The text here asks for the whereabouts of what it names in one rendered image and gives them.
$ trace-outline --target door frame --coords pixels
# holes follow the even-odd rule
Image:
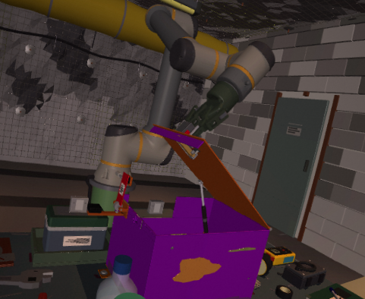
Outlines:
[[[254,200],[256,199],[257,187],[258,187],[258,183],[260,181],[261,171],[263,170],[263,162],[264,162],[266,150],[268,147],[269,135],[272,130],[272,125],[273,125],[273,121],[274,121],[274,117],[275,117],[275,111],[276,111],[276,107],[278,105],[278,99],[282,98],[282,96],[284,98],[294,98],[294,99],[305,100],[306,97],[310,96],[310,92],[307,92],[307,91],[303,92],[303,93],[301,93],[301,92],[283,92],[283,93],[276,94],[275,107],[272,112],[271,123],[269,124],[269,132],[268,132],[268,135],[266,138],[266,145],[264,146],[263,157],[261,159],[260,169],[259,169],[257,180],[256,180],[256,186],[255,186],[254,192],[253,192],[252,203],[254,203]],[[311,99],[328,100],[329,105],[328,105],[328,109],[327,109],[326,117],[325,117],[325,123],[327,123],[327,125],[325,125],[325,123],[323,125],[321,139],[320,139],[318,148],[316,149],[316,158],[314,161],[314,166],[316,165],[316,167],[313,167],[313,170],[310,174],[310,183],[307,188],[307,192],[306,192],[306,195],[304,198],[303,209],[301,210],[300,218],[299,218],[299,221],[297,224],[297,229],[294,234],[294,237],[297,238],[299,241],[303,240],[308,216],[310,214],[311,207],[313,205],[313,199],[315,197],[315,190],[316,190],[316,186],[317,186],[319,177],[321,175],[326,148],[329,145],[329,138],[330,138],[330,134],[332,132],[332,123],[333,123],[333,119],[335,118],[335,113],[336,113],[336,110],[338,107],[339,97],[340,96],[333,95],[331,93],[311,93]]]

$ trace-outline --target ceiling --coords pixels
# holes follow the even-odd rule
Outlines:
[[[130,0],[142,8],[160,0]],[[237,42],[270,30],[292,30],[340,18],[365,14],[365,0],[200,0],[196,16],[200,31],[217,39]]]

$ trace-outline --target plastic bottle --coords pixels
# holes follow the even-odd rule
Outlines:
[[[112,277],[100,283],[96,299],[115,299],[124,293],[137,293],[137,286],[130,278],[132,259],[129,256],[115,257]]]

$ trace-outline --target green object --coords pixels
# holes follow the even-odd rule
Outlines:
[[[115,208],[113,202],[117,200],[118,192],[107,191],[98,187],[92,186],[92,197],[90,203],[98,203],[104,212],[114,212]],[[107,226],[111,228],[113,226],[114,216],[107,216]]]
[[[62,214],[55,212],[57,208],[62,209]],[[66,206],[47,206],[46,216],[48,217],[48,226],[53,228],[104,228],[107,226],[108,219],[106,216],[72,216],[64,213]]]
[[[250,250],[255,250],[255,249],[256,248],[253,248],[253,247],[245,247],[245,248],[230,250],[229,252],[250,251]]]
[[[253,204],[265,222],[294,238],[329,101],[280,98]]]
[[[343,288],[341,285],[335,283],[334,285],[330,285],[327,288],[323,288],[322,290],[316,291],[312,294],[307,295],[307,299],[325,299],[333,297],[332,293],[330,292],[329,288],[333,288],[338,295],[338,290],[341,289],[346,293],[350,294],[350,297],[345,297],[345,299],[363,299],[362,297],[356,295],[352,291],[349,291],[346,288]]]
[[[195,105],[185,118],[199,128],[194,136],[200,136],[205,131],[212,131],[228,118],[228,113],[239,101],[239,95],[231,84],[220,81],[208,93],[207,102],[197,110]]]
[[[134,293],[123,293],[119,294],[115,299],[145,299],[145,298]]]
[[[110,231],[106,232],[103,250],[45,252],[42,245],[43,228],[31,230],[31,255],[33,267],[83,265],[106,263],[110,242]]]

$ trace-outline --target wall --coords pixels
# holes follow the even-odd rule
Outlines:
[[[365,17],[255,39],[277,62],[206,139],[251,198],[276,92],[340,95],[303,242],[365,275]]]
[[[131,62],[98,58],[57,40],[113,58],[160,68],[162,54],[0,2],[0,26],[55,39],[0,30],[0,160],[96,169],[109,124],[147,123],[158,73]],[[36,52],[28,55],[25,47]],[[87,67],[92,58],[95,68]],[[201,84],[183,88],[173,123],[200,100]],[[25,116],[16,115],[23,106]],[[77,123],[83,116],[84,124]],[[178,155],[166,166],[132,164],[133,173],[183,177]]]

